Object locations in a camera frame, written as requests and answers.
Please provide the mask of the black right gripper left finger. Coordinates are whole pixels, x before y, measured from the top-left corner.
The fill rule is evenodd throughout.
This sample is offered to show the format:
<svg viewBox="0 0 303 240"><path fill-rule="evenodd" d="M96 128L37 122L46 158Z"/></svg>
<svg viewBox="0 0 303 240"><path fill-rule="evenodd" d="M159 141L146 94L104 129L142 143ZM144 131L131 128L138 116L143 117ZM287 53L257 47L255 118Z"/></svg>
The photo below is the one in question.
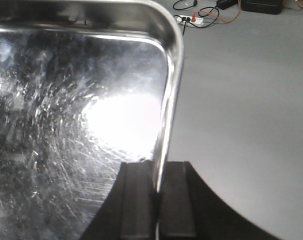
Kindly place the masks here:
<svg viewBox="0 0 303 240"><path fill-rule="evenodd" d="M82 240L153 240L156 237L152 162L122 163L106 200Z"/></svg>

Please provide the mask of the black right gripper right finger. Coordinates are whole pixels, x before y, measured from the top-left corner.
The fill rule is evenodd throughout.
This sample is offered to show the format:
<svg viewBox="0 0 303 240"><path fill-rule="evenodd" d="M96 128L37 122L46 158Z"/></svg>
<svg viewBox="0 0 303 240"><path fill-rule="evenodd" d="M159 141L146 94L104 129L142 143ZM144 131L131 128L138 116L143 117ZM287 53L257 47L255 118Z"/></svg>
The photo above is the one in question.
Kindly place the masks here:
<svg viewBox="0 0 303 240"><path fill-rule="evenodd" d="M188 161L166 164L159 212L161 240L275 240L215 194Z"/></svg>

